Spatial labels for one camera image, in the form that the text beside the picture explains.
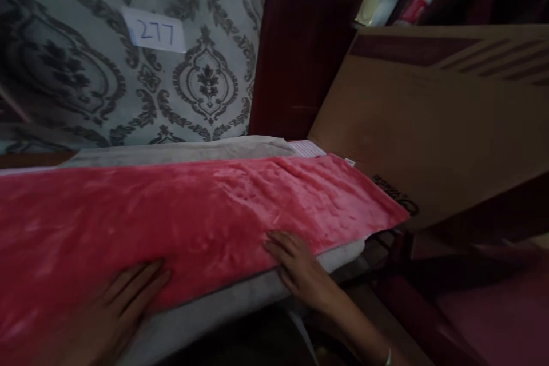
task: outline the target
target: cardboard box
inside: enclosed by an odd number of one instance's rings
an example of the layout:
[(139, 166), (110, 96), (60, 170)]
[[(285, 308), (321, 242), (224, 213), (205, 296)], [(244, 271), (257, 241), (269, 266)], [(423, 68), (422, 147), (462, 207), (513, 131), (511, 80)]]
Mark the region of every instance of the cardboard box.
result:
[(363, 28), (308, 138), (425, 228), (549, 170), (548, 39), (546, 25)]

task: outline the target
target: damask wallpaper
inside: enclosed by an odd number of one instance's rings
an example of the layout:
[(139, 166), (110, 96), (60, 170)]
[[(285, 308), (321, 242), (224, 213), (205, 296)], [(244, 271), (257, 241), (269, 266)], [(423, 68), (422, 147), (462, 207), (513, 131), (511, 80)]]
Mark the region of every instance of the damask wallpaper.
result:
[[(264, 0), (0, 0), (0, 65), (32, 125), (0, 150), (44, 152), (246, 134)], [(186, 54), (135, 47), (127, 6), (182, 21)]]

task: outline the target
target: handwritten number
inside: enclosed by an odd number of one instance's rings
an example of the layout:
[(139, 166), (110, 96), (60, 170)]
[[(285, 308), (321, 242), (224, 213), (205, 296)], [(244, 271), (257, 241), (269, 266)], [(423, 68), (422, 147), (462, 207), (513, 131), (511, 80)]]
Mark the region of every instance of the handwritten number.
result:
[[(147, 35), (147, 25), (143, 20), (137, 19), (139, 23), (143, 25), (143, 33), (141, 33), (141, 38), (152, 38), (151, 35)], [(150, 25), (156, 26), (156, 37), (158, 38), (158, 41), (161, 41), (160, 39), (160, 24), (157, 22), (149, 22)], [(173, 26), (172, 25), (166, 25), (163, 24), (164, 27), (170, 28), (170, 45), (173, 44)]]
[(173, 40), (173, 26), (172, 25), (163, 25), (163, 26), (170, 28), (170, 45), (171, 45)]
[(151, 38), (152, 36), (145, 35), (147, 33), (147, 25), (143, 23), (142, 20), (137, 20), (137, 21), (143, 25), (143, 33), (141, 33), (141, 38)]
[(158, 37), (158, 41), (160, 41), (160, 29), (158, 28), (158, 23), (150, 22), (152, 25), (156, 25), (156, 36)]

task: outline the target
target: pink blanket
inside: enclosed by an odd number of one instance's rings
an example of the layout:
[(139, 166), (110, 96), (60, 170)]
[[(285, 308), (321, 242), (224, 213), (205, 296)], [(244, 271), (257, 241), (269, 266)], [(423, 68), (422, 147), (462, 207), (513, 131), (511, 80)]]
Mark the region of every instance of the pink blanket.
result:
[(0, 177), (0, 198), (4, 359), (137, 262), (166, 259), (167, 308), (275, 266), (267, 230), (320, 253), (408, 218), (333, 155), (26, 173)]

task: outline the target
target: pink cushion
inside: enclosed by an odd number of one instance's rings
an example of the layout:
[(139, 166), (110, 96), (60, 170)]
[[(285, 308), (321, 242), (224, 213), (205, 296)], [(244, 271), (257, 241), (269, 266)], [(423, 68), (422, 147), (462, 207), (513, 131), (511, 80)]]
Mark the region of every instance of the pink cushion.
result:
[(452, 326), (490, 365), (549, 364), (549, 257), (536, 260), (509, 280), (437, 300)]
[(5, 364), (137, 262), (166, 258), (172, 280), (154, 304), (166, 308), (275, 266), (267, 230), (319, 253), (408, 218), (334, 155), (25, 173), (0, 177), (0, 198)]

